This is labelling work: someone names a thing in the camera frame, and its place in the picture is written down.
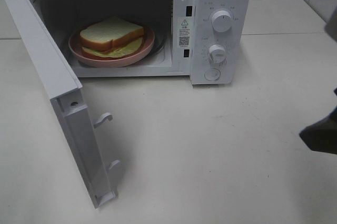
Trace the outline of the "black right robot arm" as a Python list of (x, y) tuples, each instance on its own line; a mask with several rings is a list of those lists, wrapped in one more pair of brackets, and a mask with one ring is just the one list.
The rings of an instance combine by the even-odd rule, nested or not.
[(336, 155), (336, 108), (325, 118), (305, 127), (299, 136), (310, 150)]

